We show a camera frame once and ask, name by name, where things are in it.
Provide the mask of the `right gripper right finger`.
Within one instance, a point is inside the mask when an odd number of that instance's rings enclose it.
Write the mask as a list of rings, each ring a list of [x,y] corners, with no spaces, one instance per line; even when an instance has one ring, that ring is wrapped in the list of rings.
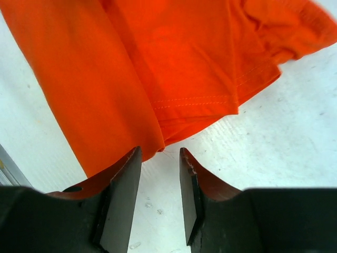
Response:
[[[179,158],[185,240],[191,252],[200,252],[206,202],[229,200],[241,191],[204,168],[187,148],[180,148]]]

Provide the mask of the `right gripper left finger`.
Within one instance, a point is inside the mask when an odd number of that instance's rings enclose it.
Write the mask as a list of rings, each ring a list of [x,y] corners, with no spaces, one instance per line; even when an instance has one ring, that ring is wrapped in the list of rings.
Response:
[[[103,252],[127,252],[140,181],[142,151],[136,147],[96,175],[49,196],[78,200],[97,198],[92,243]]]

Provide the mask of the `aluminium rail frame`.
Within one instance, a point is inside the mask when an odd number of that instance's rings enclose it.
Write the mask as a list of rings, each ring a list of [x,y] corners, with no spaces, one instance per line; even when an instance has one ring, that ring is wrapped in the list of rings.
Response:
[[[0,148],[1,157],[1,186],[23,186],[32,188],[31,183],[9,156],[6,150]]]

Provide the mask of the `orange t shirt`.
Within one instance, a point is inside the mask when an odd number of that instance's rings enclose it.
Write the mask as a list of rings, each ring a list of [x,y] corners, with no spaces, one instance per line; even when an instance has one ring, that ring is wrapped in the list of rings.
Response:
[[[1,1],[1,13],[88,177],[148,160],[336,42],[313,1]]]

